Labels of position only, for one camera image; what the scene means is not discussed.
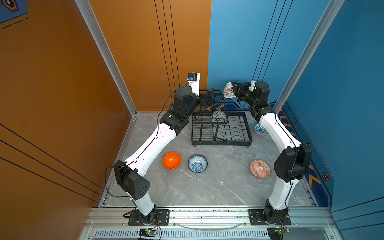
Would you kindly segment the white lattice bowl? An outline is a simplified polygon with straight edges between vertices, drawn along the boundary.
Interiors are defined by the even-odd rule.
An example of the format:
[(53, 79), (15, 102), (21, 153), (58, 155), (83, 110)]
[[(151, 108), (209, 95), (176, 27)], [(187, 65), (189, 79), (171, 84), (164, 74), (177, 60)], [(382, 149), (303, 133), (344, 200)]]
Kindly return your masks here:
[(232, 82), (226, 84), (223, 95), (226, 99), (232, 99), (236, 97)]

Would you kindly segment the green patterned bowl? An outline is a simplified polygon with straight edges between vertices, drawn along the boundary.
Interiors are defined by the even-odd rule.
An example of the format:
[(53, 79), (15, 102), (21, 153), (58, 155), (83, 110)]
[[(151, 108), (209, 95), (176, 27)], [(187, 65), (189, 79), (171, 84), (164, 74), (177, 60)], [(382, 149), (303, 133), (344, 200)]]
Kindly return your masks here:
[(212, 113), (211, 121), (217, 124), (225, 124), (227, 122), (227, 115), (221, 110)]

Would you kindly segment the orange bowl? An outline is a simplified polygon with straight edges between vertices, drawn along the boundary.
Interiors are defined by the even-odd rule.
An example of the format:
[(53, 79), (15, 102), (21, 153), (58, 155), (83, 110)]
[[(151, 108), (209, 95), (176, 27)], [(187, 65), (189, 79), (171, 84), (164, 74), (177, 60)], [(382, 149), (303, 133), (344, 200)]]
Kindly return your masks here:
[(168, 170), (177, 169), (182, 162), (181, 156), (178, 153), (167, 153), (163, 157), (163, 166)]

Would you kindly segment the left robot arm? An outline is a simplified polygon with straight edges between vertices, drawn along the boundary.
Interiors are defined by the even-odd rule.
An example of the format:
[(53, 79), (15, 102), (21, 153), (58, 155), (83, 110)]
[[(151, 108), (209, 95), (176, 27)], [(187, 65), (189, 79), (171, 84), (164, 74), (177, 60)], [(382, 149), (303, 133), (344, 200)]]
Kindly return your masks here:
[(174, 92), (174, 103), (162, 117), (158, 125), (142, 146), (124, 161), (116, 161), (113, 169), (117, 184), (132, 199), (139, 214), (150, 222), (156, 214), (156, 205), (148, 193), (150, 182), (145, 175), (159, 153), (189, 123), (195, 109), (200, 105), (200, 88), (179, 87)]

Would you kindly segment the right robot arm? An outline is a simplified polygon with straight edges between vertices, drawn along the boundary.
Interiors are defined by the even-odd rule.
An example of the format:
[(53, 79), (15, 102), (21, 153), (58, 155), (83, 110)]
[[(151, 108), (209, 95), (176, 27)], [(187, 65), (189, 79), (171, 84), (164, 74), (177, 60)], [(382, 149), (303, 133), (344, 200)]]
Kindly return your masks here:
[(264, 208), (269, 223), (276, 223), (288, 215), (288, 203), (295, 186), (307, 173), (312, 149), (291, 134), (278, 113), (267, 103), (270, 93), (266, 82), (230, 82), (224, 90), (226, 98), (237, 98), (250, 106), (251, 115), (272, 137), (280, 155), (274, 163), (277, 180)]

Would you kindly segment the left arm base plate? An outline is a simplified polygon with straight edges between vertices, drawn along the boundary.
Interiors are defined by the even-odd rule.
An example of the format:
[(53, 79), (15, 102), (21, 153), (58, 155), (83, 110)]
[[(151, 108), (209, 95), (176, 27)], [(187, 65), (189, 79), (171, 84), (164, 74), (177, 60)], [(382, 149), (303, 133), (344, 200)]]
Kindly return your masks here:
[(170, 219), (170, 210), (153, 209), (148, 216), (143, 215), (139, 210), (132, 210), (129, 213), (129, 226), (167, 226)]

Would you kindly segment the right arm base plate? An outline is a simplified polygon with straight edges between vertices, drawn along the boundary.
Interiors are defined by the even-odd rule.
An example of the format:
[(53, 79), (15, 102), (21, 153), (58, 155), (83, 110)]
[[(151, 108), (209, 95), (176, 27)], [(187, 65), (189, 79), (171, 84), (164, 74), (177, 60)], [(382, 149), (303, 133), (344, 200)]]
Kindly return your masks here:
[(291, 218), (285, 210), (262, 210), (262, 209), (249, 209), (249, 219), (252, 226), (274, 226), (292, 224)]

